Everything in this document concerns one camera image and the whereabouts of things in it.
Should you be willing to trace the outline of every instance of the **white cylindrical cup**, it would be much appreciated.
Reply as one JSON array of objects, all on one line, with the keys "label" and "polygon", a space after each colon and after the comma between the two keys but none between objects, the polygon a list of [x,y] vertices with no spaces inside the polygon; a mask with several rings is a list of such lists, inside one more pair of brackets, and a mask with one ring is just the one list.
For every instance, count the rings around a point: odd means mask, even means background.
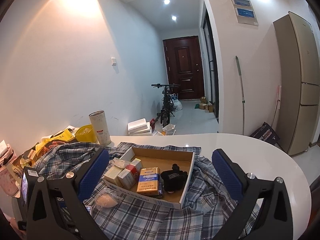
[{"label": "white cylindrical cup", "polygon": [[104,146],[110,144],[111,139],[104,111],[97,111],[89,114],[89,118],[99,143]]}]

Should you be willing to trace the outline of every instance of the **metal bolt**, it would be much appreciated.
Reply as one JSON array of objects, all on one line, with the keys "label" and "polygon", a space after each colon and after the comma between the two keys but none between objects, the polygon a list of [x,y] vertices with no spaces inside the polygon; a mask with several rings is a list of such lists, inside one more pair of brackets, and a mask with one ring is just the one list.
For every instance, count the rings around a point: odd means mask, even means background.
[{"label": "metal bolt", "polygon": [[248,177],[249,179],[255,179],[255,178],[256,178],[256,175],[254,175],[252,172],[249,172],[249,173],[247,173],[247,177]]},{"label": "metal bolt", "polygon": [[38,181],[38,182],[44,181],[44,177],[43,177],[43,176],[39,177],[39,178],[37,179],[37,181]]},{"label": "metal bolt", "polygon": [[283,183],[283,179],[282,179],[281,177],[277,177],[277,178],[276,178],[276,181],[277,181],[278,183],[280,183],[280,184]]},{"label": "metal bolt", "polygon": [[75,175],[75,174],[74,174],[72,171],[70,171],[70,172],[68,172],[68,173],[66,174],[66,177],[67,177],[67,179],[71,179],[71,178],[73,178],[74,175]]}]

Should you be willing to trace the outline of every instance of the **blue textured pad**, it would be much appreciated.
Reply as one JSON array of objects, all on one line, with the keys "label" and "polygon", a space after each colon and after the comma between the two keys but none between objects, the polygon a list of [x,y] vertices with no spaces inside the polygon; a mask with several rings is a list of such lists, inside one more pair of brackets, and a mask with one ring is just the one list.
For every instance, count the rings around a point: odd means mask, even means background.
[{"label": "blue textured pad", "polygon": [[98,184],[103,172],[109,164],[109,152],[105,149],[96,158],[87,173],[83,176],[79,182],[78,187],[78,199],[82,202],[85,199],[90,198],[94,188]]},{"label": "blue textured pad", "polygon": [[241,201],[243,198],[242,183],[218,150],[215,150],[212,153],[212,164],[215,167],[224,186],[228,190],[231,198]]}]

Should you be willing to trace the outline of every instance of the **plaid shirt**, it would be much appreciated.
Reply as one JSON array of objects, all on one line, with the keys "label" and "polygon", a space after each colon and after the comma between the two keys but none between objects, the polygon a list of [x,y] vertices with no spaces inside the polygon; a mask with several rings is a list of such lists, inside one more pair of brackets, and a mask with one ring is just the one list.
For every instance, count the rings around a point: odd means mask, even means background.
[{"label": "plaid shirt", "polygon": [[[102,147],[93,143],[73,143],[57,146],[40,158],[35,168],[48,179],[62,178],[76,172]],[[130,147],[195,152],[194,168],[182,210],[154,205],[122,194],[124,200],[113,208],[99,211],[94,197],[106,187],[101,179],[92,196],[84,201],[93,207],[93,218],[110,240],[174,240],[212,239],[227,221],[237,202],[219,178],[212,162],[200,155],[199,147],[154,147],[120,143],[116,148],[105,147],[110,159],[121,157]],[[246,236],[259,212],[256,205],[240,237]]]}]

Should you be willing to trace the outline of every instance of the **white table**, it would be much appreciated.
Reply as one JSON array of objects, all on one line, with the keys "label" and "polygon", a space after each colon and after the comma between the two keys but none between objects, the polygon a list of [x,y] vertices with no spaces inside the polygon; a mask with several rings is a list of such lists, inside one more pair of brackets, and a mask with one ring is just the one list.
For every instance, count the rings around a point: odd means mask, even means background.
[{"label": "white table", "polygon": [[201,147],[201,155],[211,160],[212,152],[221,148],[243,169],[253,172],[258,179],[284,179],[288,190],[292,218],[293,240],[307,228],[311,212],[311,193],[306,177],[296,162],[286,153],[266,142],[236,134],[190,134],[174,136],[111,136],[112,143],[132,142],[141,145]]}]

